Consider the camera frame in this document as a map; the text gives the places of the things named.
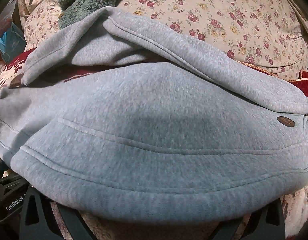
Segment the grey sweatpants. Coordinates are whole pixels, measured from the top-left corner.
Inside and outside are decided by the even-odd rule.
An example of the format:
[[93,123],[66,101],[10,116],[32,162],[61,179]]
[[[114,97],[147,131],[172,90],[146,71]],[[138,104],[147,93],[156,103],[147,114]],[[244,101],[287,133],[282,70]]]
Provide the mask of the grey sweatpants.
[[0,157],[52,200],[107,219],[238,218],[308,184],[308,97],[105,7],[0,89]]

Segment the blue plastic bag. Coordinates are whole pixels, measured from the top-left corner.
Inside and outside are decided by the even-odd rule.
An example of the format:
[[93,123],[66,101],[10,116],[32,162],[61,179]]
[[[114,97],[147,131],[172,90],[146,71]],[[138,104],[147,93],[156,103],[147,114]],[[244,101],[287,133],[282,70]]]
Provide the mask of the blue plastic bag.
[[27,43],[23,32],[12,23],[11,26],[0,37],[0,54],[6,64],[21,54]]

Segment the red floral plush blanket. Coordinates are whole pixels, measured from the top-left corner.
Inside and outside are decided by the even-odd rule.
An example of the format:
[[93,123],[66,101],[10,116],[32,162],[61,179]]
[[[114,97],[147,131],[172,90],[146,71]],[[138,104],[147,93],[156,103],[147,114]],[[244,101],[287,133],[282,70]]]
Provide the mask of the red floral plush blanket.
[[[23,67],[28,55],[33,52],[30,49],[21,53],[8,65],[3,65],[0,62],[0,89],[2,87],[18,87],[20,86],[20,80],[23,76]],[[47,77],[53,82],[58,79],[70,81],[78,79],[80,77],[94,74],[100,71],[110,69],[109,66],[63,66],[57,70],[56,74],[48,74]],[[308,97],[308,72],[302,70],[299,78],[290,80],[289,83],[293,84]],[[0,203],[5,201],[4,197],[0,197]],[[281,197],[283,217],[285,222],[286,238],[295,239],[296,235],[300,233],[301,229],[308,220],[308,186],[296,191],[293,194],[288,194]],[[5,219],[11,215],[14,211],[18,212],[21,208],[21,203],[8,204],[7,207],[3,207],[0,204],[0,219]]]

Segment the floral beige quilt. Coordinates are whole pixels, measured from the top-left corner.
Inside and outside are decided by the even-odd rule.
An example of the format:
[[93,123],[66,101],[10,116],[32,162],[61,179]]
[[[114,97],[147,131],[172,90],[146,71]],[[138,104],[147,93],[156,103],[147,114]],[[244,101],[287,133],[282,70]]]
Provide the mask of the floral beige quilt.
[[[166,25],[283,79],[308,67],[308,20],[293,0],[121,0],[115,7]],[[22,22],[28,48],[59,30],[57,0],[43,0]]]

